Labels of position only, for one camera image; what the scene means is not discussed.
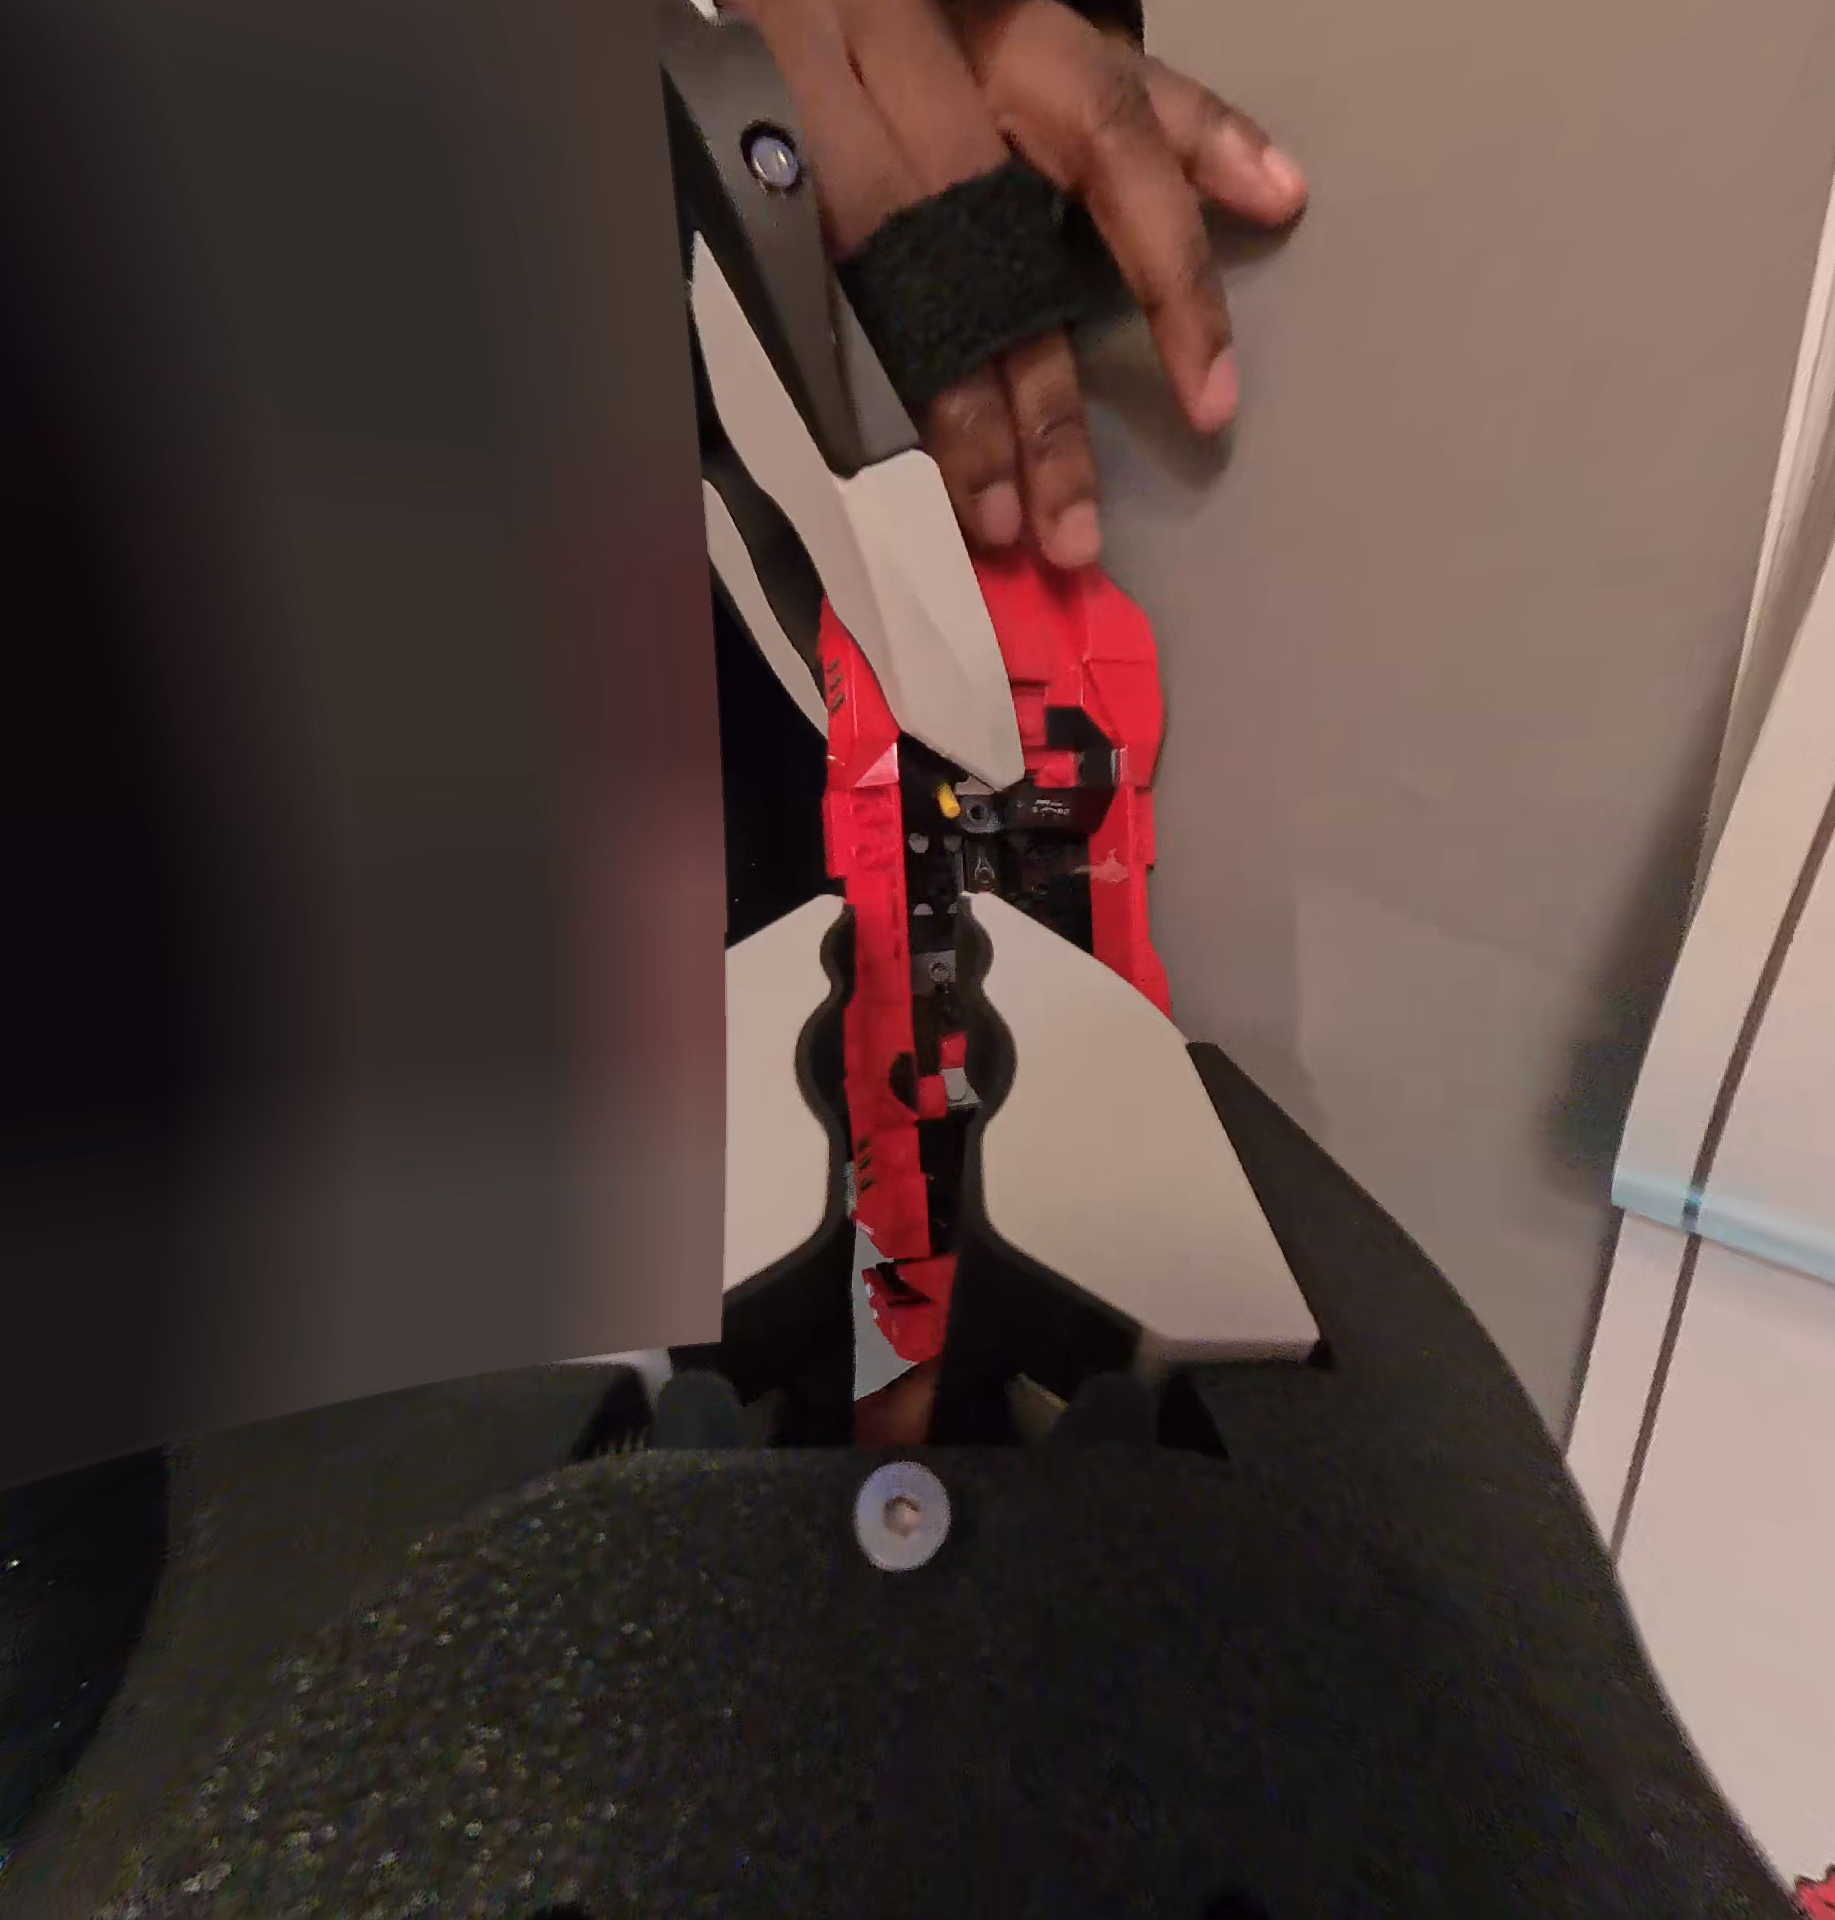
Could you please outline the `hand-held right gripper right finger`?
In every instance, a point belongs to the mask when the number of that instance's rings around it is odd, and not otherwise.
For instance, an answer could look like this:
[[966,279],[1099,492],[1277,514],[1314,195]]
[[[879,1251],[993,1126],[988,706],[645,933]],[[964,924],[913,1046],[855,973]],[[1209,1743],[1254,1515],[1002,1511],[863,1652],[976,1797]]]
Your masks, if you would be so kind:
[[1304,1367],[1318,1325],[1179,1028],[993,895],[959,904],[967,1084],[938,1420],[1005,1420],[1024,1379],[1164,1390]]

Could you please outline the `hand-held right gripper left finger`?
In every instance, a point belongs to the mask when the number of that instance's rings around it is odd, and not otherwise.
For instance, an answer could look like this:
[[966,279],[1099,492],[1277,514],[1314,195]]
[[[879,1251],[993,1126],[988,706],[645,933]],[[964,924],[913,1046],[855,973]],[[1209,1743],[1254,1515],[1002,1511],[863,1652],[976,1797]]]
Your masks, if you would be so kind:
[[813,897],[724,957],[721,1372],[743,1404],[852,1397],[849,945],[845,904]]

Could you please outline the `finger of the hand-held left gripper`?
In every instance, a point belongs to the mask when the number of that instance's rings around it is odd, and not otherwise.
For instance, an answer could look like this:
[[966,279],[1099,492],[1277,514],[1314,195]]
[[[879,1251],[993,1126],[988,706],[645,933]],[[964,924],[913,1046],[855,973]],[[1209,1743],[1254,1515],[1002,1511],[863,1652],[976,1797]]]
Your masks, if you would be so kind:
[[784,633],[784,624],[760,586],[751,550],[736,531],[733,509],[710,479],[702,483],[702,521],[713,583],[730,600],[736,624],[759,651],[767,675],[810,720],[810,728],[818,736],[828,736],[825,698],[816,675],[813,631],[810,639],[810,655],[804,655]]
[[692,243],[692,325],[721,441],[705,479],[724,496],[784,633],[810,655],[830,610],[859,645],[901,732],[993,791],[1024,780],[1024,744],[995,621],[936,463],[834,301],[839,424],[863,427],[840,472],[702,236]]

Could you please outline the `red lego car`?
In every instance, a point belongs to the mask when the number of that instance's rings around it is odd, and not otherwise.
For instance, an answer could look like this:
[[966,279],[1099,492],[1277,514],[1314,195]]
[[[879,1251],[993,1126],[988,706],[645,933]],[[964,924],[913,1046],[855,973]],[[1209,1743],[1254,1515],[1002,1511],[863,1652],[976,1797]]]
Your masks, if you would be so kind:
[[995,791],[902,732],[863,645],[818,613],[825,873],[855,919],[842,1092],[855,1222],[876,1331],[908,1364],[938,1355],[957,1273],[976,1092],[957,921],[993,895],[1102,961],[1159,1013],[1149,931],[1152,789],[1166,732],[1153,631],[1100,568],[978,561],[1024,750]]

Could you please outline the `lego instruction booklet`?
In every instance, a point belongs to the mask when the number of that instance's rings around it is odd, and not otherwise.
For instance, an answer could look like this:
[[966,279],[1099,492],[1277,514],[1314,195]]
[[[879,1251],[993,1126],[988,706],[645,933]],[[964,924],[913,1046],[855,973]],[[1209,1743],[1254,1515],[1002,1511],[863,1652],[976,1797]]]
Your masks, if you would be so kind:
[[1835,170],[1568,1460],[1705,1768],[1835,1916]]

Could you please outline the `person's left hand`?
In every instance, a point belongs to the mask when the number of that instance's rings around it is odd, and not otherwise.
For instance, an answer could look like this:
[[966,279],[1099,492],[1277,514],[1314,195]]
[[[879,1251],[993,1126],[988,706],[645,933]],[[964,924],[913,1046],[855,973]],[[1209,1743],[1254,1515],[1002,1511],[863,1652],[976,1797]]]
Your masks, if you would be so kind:
[[[1205,204],[1288,230],[1311,184],[1265,127],[1076,5],[749,3],[810,144],[825,247],[855,261],[913,208],[1030,170],[1081,208],[1199,435],[1237,412],[1233,325]],[[957,521],[1096,565],[1099,469],[1070,324],[1055,318],[926,398],[914,420]]]

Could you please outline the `person's right hand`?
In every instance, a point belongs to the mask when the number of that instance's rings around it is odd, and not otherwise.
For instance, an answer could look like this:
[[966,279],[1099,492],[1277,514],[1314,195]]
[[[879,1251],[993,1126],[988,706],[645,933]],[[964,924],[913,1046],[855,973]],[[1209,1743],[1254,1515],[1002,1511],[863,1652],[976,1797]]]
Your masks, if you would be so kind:
[[855,1445],[879,1452],[926,1445],[938,1372],[942,1362],[935,1357],[858,1397],[852,1410]]

